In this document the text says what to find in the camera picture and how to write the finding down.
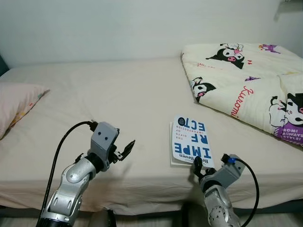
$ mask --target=mattress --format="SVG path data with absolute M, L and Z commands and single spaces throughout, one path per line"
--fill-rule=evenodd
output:
M 302 148 L 196 103 L 179 58 L 28 66 L 11 69 L 0 81 L 50 88 L 0 140 L 2 206 L 40 209 L 61 137 L 91 119 L 120 128 L 118 150 L 133 139 L 136 144 L 123 162 L 90 182 L 81 210 L 135 215 L 178 210 L 184 200 L 201 203 L 189 167 L 170 166 L 169 122 L 177 114 L 205 123 L 217 169 L 223 153 L 236 154 L 252 167 L 260 186 L 259 208 L 303 198 Z M 63 169 L 87 152 L 91 135 L 81 126 L 68 136 L 52 191 Z M 247 169 L 227 191 L 234 207 L 253 207 L 255 188 Z

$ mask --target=pillow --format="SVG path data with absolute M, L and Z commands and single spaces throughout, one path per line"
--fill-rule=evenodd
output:
M 0 139 L 48 90 L 35 84 L 0 83 Z

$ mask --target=book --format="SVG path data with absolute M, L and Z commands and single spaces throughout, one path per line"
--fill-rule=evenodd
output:
M 204 167 L 214 168 L 209 138 L 203 122 L 177 115 L 174 122 L 170 122 L 169 128 L 171 166 L 191 166 L 196 156 L 199 156 Z

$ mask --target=blanket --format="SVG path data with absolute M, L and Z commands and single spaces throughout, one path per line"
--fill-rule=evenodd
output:
M 273 44 L 195 44 L 182 62 L 197 102 L 303 146 L 303 59 Z

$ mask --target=black cable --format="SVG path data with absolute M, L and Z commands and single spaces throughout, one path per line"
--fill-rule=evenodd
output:
M 254 174 L 254 172 L 252 171 L 251 167 L 244 162 L 242 159 L 239 158 L 235 158 L 236 161 L 243 163 L 251 172 L 252 177 L 254 178 L 255 181 L 255 186 L 256 186 L 256 202 L 255 202 L 255 206 L 251 211 L 250 216 L 248 217 L 248 219 L 246 220 L 246 222 L 241 226 L 241 227 L 246 227 L 248 225 L 248 223 L 251 221 L 251 219 L 253 218 L 253 216 L 255 215 L 256 211 L 257 211 L 257 207 L 258 207 L 258 203 L 259 203 L 259 197 L 260 197 L 260 192 L 259 192 L 259 184 L 256 178 L 256 175 Z
M 57 162 L 57 158 L 58 158 L 58 155 L 59 155 L 59 151 L 60 151 L 60 148 L 64 142 L 64 140 L 66 139 L 66 137 L 71 133 L 71 131 L 73 131 L 75 128 L 83 125 L 83 124 L 88 124 L 90 127 L 93 126 L 93 122 L 80 122 L 74 126 L 72 126 L 67 132 L 66 134 L 62 137 L 58 147 L 57 147 L 57 150 L 56 150 L 56 153 L 55 153 L 55 156 L 53 158 L 53 165 L 52 165 L 52 169 L 51 169 L 51 173 L 49 175 L 49 179 L 48 179 L 48 183 L 47 183 L 47 187 L 46 187 L 46 191 L 45 191 L 45 195 L 44 195 L 44 199 L 43 199 L 43 204 L 42 204 L 42 208 L 40 210 L 40 214 L 39 214 L 39 218 L 38 218 L 38 221 L 39 219 L 41 218 L 41 215 L 42 215 L 42 212 L 43 210 L 45 209 L 46 207 L 46 203 L 47 203 L 47 199 L 48 199 L 48 195 L 49 195 L 49 191 L 51 189 L 51 185 L 52 185 L 52 181 L 53 181 L 53 174 L 54 174 L 54 171 L 55 171 L 55 167 L 56 167 L 56 162 Z

